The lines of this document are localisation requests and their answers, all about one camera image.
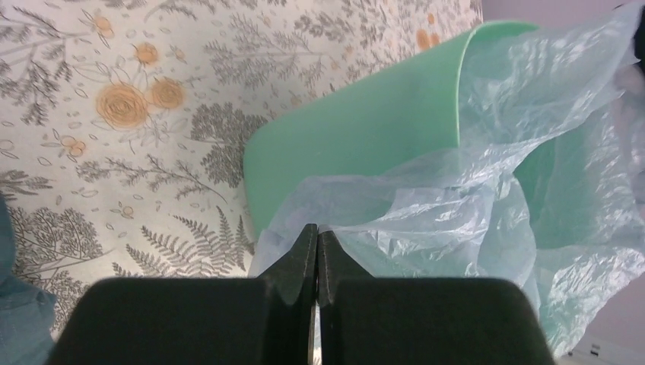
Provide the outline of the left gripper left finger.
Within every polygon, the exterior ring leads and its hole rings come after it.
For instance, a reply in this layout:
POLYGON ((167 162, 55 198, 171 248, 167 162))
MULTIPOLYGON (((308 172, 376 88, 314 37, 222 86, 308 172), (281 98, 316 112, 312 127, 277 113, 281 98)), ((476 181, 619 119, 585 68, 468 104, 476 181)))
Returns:
POLYGON ((109 278, 80 299, 50 364, 309 364, 318 228, 255 278, 109 278))

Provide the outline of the light blue plastic trash bag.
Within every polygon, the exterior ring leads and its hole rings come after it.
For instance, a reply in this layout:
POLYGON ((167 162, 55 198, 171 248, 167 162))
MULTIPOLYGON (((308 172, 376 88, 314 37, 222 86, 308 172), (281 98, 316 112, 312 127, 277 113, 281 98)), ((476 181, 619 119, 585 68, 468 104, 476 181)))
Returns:
POLYGON ((423 155, 380 175, 307 177, 269 223, 290 243, 256 250, 250 274, 318 224, 375 275, 514 282, 553 355, 565 355, 644 271, 635 164, 616 112, 643 8, 473 47, 459 89, 460 170, 423 155))

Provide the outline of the green plastic trash bin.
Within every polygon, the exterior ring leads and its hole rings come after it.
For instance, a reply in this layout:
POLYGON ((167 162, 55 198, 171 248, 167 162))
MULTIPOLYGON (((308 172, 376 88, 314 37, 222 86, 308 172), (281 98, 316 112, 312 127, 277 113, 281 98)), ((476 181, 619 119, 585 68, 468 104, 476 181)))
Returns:
POLYGON ((269 223, 307 177, 380 175, 423 155, 458 172, 464 163, 459 89, 467 52, 534 30, 534 24, 518 21, 482 24, 254 132, 243 172, 257 251, 290 243, 269 223))

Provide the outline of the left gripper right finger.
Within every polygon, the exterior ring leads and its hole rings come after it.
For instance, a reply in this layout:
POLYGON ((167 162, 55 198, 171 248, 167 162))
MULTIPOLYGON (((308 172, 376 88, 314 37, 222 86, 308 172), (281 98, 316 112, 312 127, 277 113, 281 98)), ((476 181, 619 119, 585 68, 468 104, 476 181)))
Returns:
POLYGON ((318 236, 324 364, 552 364, 525 294, 497 278, 376 278, 318 236))

